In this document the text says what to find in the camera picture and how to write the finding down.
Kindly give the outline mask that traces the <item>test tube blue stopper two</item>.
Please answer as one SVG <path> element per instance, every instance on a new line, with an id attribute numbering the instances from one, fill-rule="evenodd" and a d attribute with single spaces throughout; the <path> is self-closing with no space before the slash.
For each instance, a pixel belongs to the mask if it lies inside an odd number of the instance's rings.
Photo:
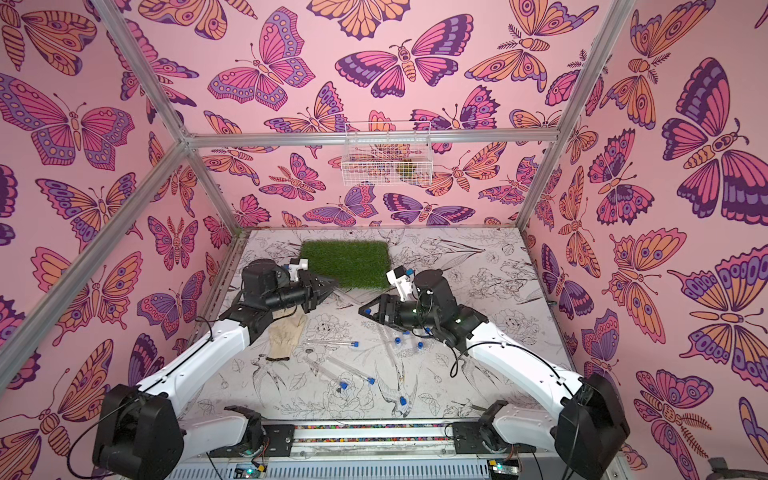
<path id="1" fill-rule="evenodd" d="M 406 395 L 403 364 L 392 350 L 389 343 L 390 338 L 384 332 L 384 328 L 378 327 L 377 330 L 387 359 L 386 365 L 389 367 L 388 373 L 379 377 L 378 387 L 383 399 L 393 405 L 392 414 L 401 411 L 404 415 L 403 411 L 409 406 L 409 403 Z"/>

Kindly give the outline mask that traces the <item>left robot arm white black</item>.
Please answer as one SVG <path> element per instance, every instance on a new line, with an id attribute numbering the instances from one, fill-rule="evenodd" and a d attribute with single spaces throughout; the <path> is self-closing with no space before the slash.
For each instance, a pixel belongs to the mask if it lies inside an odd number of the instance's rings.
<path id="1" fill-rule="evenodd" d="M 315 274 L 305 259 L 281 266 L 249 263 L 232 305 L 198 340 L 167 366 L 133 386 L 119 384 L 104 397 L 96 424 L 93 464 L 128 479 L 164 479 L 183 460 L 220 448 L 260 453 L 266 442 L 262 416 L 242 406 L 186 422 L 195 394 L 277 320 L 315 310 L 338 287 Z"/>

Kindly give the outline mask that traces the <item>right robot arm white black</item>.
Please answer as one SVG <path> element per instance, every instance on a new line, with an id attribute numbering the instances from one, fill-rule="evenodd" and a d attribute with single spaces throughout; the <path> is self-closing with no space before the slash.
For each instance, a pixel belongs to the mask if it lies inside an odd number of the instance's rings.
<path id="1" fill-rule="evenodd" d="M 363 304 L 364 318 L 400 332 L 422 330 L 523 389 L 539 408 L 498 401 L 482 415 L 480 432 L 491 450 L 528 445 L 553 451 L 566 475 L 600 479 L 630 434 L 616 387 L 599 374 L 583 376 L 513 340 L 480 311 L 461 304 L 439 269 L 414 276 L 389 272 L 397 292 Z"/>

